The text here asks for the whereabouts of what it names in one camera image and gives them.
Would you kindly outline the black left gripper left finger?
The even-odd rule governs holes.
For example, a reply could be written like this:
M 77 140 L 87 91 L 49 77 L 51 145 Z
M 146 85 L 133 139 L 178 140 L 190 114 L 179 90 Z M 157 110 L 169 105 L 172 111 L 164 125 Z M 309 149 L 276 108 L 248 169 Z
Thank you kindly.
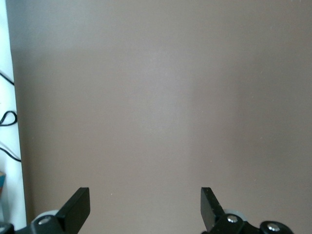
M 55 214 L 45 214 L 26 227 L 15 230 L 10 223 L 1 223 L 2 234 L 77 234 L 90 214 L 90 190 L 79 188 Z

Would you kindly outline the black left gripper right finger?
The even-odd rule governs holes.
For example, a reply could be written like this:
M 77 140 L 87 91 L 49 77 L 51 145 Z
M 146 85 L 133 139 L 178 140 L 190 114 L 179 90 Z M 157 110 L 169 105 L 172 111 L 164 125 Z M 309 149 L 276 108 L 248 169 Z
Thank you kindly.
M 292 234 L 293 231 L 277 221 L 251 225 L 238 213 L 225 212 L 210 187 L 201 188 L 200 212 L 206 227 L 205 234 Z

